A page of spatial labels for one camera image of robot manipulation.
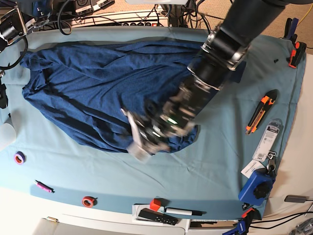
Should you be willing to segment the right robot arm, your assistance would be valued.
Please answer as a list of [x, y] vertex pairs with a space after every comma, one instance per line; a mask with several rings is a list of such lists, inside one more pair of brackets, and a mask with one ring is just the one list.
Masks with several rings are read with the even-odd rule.
[[27, 35], [39, 31], [40, 28], [54, 23], [50, 18], [53, 13], [52, 0], [32, 0], [29, 4], [20, 4], [17, 1], [2, 0], [0, 2], [11, 9], [0, 17], [0, 51], [19, 41], [24, 42], [24, 49], [13, 64], [1, 66], [0, 76], [17, 66], [28, 50]]

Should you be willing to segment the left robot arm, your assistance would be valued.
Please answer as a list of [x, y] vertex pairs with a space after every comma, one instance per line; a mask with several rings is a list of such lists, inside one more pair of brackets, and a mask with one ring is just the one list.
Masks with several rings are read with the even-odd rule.
[[150, 117], [124, 110], [133, 136], [127, 151], [143, 161], [159, 151], [168, 151], [166, 139], [187, 136], [212, 94], [223, 87], [229, 73], [243, 61], [252, 40], [287, 5], [286, 0], [234, 1], [224, 21], [210, 31], [197, 57], [188, 65], [190, 75], [180, 84], [175, 96]]

